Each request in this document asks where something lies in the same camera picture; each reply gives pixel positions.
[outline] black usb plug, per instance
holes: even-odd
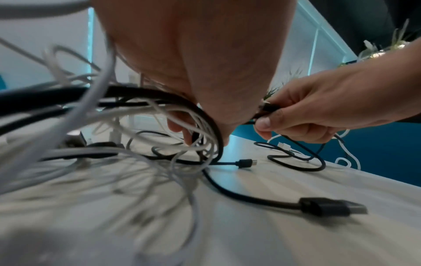
[[[235,165],[238,166],[238,168],[249,168],[256,164],[257,160],[252,159],[242,159],[235,162]]]
[[[303,213],[319,217],[350,216],[351,214],[367,214],[366,206],[346,200],[328,198],[300,198],[298,202]]]

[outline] hand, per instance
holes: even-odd
[[[267,101],[281,109],[256,121],[296,141],[328,142],[340,130],[377,126],[421,112],[421,42],[380,58],[293,80]]]
[[[254,115],[266,93],[296,0],[92,0],[92,4],[129,64],[199,102],[227,144],[232,131]],[[168,126],[183,131],[189,143],[186,130],[171,122]]]

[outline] table surface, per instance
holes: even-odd
[[[150,146],[138,142],[132,150],[150,154]],[[231,136],[221,161],[254,159],[257,165],[241,170],[212,166],[210,175],[226,189],[246,195],[288,202],[312,196],[346,199],[366,205],[369,214],[322,219],[266,209],[219,194],[201,176],[186,178],[204,221],[201,243],[186,265],[420,265],[421,188],[329,162],[322,172],[299,172],[266,158],[276,153]],[[147,242],[148,252],[174,251],[190,230],[191,209],[180,187],[165,180],[136,204],[153,173],[132,159],[91,160],[65,177],[1,197],[0,234],[24,226],[104,230]],[[116,183],[116,178],[126,179]],[[96,188],[80,192],[89,186]],[[165,215],[157,216],[162,210]],[[166,226],[157,230],[156,224]]]

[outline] blue wall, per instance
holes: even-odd
[[[344,141],[347,149],[360,160],[361,170],[421,186],[420,133],[421,124],[391,123],[351,130]],[[264,141],[252,125],[239,126],[233,135],[253,141]],[[277,145],[278,142],[288,143],[293,149],[304,152],[283,137],[273,140],[272,144]],[[319,147],[316,144],[305,145],[312,150]],[[320,155],[330,162],[334,162],[337,157],[345,157],[336,140],[328,142]],[[349,160],[353,163],[353,168],[356,168],[355,162],[351,158]]]

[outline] white table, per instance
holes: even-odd
[[[107,140],[107,135],[93,140]],[[133,142],[132,150],[150,154],[150,147],[137,142]],[[266,159],[267,155],[276,153],[254,146],[252,141],[231,136],[221,161],[250,158],[258,160],[258,164],[244,170],[235,166],[210,167],[210,174],[220,185],[235,192],[288,202],[311,196],[346,199],[365,204],[369,215],[321,219],[292,211],[269,210],[229,199],[216,192],[203,177],[191,179],[188,184],[194,188],[205,224],[201,244],[186,265],[420,265],[420,188],[333,163],[327,163],[322,172],[298,172]],[[91,162],[91,166],[74,174],[5,197],[6,203],[0,204],[0,233],[20,226],[95,230],[133,203],[136,195],[142,194],[142,182],[147,183],[147,178],[126,188],[131,190],[131,195],[112,193],[116,186],[107,185],[65,195],[59,201],[10,202],[11,198],[48,196],[69,188],[78,190],[86,184],[111,181],[124,172],[145,168],[144,164],[133,164],[130,159]],[[151,170],[139,171],[124,182],[131,183],[134,178],[147,177],[151,173]],[[138,218],[145,222],[158,208],[169,208],[182,197],[183,192],[177,185],[164,183],[140,206],[132,207],[135,212],[129,218],[141,214]],[[70,204],[70,207],[63,207],[59,212],[48,208],[59,203]],[[154,231],[151,224],[164,223],[168,219],[171,222],[164,230]],[[190,206],[184,202],[168,217],[159,218],[149,226],[127,228],[117,225],[108,231],[130,237],[140,232],[140,239],[156,236],[148,251],[170,252],[184,241],[190,224]]]

